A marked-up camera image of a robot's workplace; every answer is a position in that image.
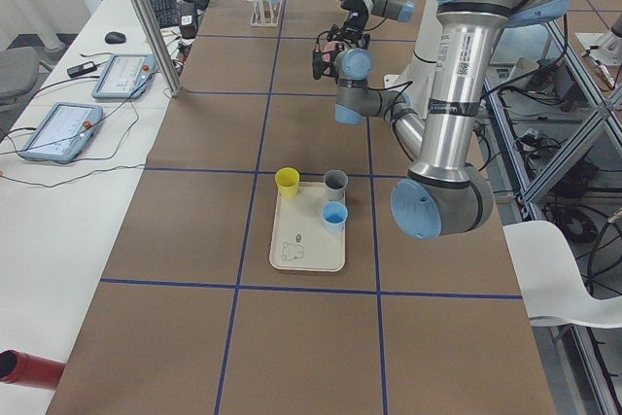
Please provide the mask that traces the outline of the pink plastic cup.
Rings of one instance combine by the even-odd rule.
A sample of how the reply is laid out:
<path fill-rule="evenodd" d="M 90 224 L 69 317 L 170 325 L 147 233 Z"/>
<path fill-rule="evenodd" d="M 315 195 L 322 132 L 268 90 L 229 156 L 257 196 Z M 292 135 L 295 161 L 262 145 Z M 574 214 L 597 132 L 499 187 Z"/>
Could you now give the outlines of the pink plastic cup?
<path fill-rule="evenodd" d="M 344 52 L 345 49 L 346 49 L 346 45 L 342 42 L 331 41 L 331 42 L 326 43 L 321 53 L 321 59 L 323 63 L 333 64 L 337 56 L 341 52 Z"/>

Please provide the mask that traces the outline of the yellow plastic cup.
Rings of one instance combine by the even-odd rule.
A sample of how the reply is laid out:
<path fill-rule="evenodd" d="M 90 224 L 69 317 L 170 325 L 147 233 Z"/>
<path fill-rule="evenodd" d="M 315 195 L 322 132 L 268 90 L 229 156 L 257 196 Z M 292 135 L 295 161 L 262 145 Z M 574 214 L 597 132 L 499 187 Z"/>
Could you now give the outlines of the yellow plastic cup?
<path fill-rule="evenodd" d="M 283 198 L 293 198 L 298 193 L 300 175 L 292 167 L 283 167 L 275 173 L 275 183 Z"/>

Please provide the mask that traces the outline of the grey office chair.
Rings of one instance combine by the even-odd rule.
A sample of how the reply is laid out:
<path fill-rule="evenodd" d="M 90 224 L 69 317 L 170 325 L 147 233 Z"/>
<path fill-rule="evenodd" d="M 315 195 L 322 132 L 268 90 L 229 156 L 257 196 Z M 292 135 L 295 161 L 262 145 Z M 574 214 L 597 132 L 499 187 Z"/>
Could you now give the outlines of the grey office chair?
<path fill-rule="evenodd" d="M 39 56 L 32 47 L 1 52 L 1 103 L 29 92 L 39 75 Z"/>

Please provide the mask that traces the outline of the far blue teach pendant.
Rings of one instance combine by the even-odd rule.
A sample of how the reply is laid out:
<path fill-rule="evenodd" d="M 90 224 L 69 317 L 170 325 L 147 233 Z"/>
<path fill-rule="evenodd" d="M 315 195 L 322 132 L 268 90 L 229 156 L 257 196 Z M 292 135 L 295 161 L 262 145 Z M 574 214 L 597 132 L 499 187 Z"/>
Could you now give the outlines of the far blue teach pendant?
<path fill-rule="evenodd" d="M 157 71 L 152 54 L 113 54 L 105 64 L 91 96 L 99 100 L 135 98 Z"/>

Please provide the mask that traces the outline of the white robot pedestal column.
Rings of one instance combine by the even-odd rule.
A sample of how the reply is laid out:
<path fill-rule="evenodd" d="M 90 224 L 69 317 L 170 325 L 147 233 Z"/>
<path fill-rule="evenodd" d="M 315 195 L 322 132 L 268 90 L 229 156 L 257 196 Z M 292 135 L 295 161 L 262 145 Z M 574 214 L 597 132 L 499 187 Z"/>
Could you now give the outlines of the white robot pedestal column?
<path fill-rule="evenodd" d="M 432 91 L 441 35 L 437 7 L 436 0 L 426 0 L 410 63 L 399 75 L 385 76 L 385 86 L 413 82 L 406 90 L 412 104 L 426 104 Z"/>

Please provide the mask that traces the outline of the black keyboard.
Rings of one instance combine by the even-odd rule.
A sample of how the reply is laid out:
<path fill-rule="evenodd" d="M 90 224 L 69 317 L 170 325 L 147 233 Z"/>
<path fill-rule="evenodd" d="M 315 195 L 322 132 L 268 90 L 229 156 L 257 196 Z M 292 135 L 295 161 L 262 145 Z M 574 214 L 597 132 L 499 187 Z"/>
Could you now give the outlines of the black keyboard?
<path fill-rule="evenodd" d="M 149 0 L 159 28 L 175 27 L 179 23 L 177 0 Z"/>

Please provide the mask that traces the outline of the aluminium frame post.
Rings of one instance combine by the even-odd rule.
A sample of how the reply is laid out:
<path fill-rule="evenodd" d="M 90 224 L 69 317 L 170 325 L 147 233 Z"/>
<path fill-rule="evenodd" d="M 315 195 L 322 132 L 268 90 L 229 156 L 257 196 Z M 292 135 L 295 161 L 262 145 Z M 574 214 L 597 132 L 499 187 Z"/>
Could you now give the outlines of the aluminium frame post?
<path fill-rule="evenodd" d="M 177 97 L 182 88 L 181 83 L 168 48 L 162 38 L 151 4 L 149 0 L 130 0 L 130 2 L 155 56 L 159 70 L 166 81 L 170 95 Z"/>

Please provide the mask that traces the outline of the cream plastic tray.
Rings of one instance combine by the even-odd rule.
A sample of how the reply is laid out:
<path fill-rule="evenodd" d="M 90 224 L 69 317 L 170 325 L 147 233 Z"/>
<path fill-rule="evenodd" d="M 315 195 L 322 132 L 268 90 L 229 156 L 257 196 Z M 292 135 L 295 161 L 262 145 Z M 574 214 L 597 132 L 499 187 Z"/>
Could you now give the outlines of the cream plastic tray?
<path fill-rule="evenodd" d="M 269 253 L 280 270 L 337 272 L 345 265 L 345 229 L 329 232 L 322 209 L 328 203 L 321 182 L 301 182 L 293 198 L 276 198 Z"/>

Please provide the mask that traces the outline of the blue teach pendant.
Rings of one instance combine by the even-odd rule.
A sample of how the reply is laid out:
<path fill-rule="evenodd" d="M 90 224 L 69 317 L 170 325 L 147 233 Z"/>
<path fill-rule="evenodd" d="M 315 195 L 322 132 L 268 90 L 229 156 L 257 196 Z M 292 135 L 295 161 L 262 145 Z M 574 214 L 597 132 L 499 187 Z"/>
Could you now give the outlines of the blue teach pendant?
<path fill-rule="evenodd" d="M 91 96 L 99 100 L 135 98 L 157 71 L 152 54 L 113 54 L 105 64 Z"/>
<path fill-rule="evenodd" d="M 28 160 L 71 162 L 86 148 L 102 118 L 99 105 L 57 102 L 17 154 Z"/>

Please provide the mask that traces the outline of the red cylinder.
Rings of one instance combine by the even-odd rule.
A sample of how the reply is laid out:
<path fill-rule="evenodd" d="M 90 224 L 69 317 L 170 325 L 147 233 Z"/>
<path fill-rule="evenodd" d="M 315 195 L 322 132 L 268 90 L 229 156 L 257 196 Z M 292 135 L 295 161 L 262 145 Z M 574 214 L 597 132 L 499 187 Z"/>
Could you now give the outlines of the red cylinder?
<path fill-rule="evenodd" d="M 1 382 L 24 387 L 55 390 L 65 364 L 17 350 L 1 353 Z"/>

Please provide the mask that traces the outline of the grey plastic cup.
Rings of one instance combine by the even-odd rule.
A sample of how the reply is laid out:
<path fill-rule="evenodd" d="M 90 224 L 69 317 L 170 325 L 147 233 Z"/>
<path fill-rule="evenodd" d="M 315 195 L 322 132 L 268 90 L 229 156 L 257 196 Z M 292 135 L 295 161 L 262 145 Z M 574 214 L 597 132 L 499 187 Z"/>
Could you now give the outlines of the grey plastic cup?
<path fill-rule="evenodd" d="M 325 195 L 329 201 L 340 201 L 344 198 L 349 179 L 345 172 L 331 169 L 324 175 Z"/>

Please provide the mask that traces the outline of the near blue teach pendant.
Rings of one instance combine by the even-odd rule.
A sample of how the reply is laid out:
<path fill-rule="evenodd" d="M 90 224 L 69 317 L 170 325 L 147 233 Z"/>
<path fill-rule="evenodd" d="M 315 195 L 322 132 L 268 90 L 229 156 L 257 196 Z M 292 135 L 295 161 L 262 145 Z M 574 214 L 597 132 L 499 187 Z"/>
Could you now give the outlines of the near blue teach pendant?
<path fill-rule="evenodd" d="M 57 102 L 17 154 L 28 160 L 71 162 L 86 148 L 102 118 L 99 105 Z"/>

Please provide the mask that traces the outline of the black computer mouse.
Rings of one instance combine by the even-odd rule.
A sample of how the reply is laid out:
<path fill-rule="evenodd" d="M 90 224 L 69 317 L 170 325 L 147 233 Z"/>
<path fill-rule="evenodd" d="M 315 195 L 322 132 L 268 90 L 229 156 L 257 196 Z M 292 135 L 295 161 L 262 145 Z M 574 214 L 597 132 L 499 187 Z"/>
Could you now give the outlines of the black computer mouse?
<path fill-rule="evenodd" d="M 110 31 L 105 35 L 104 41 L 110 45 L 123 44 L 126 42 L 126 36 L 118 31 Z"/>

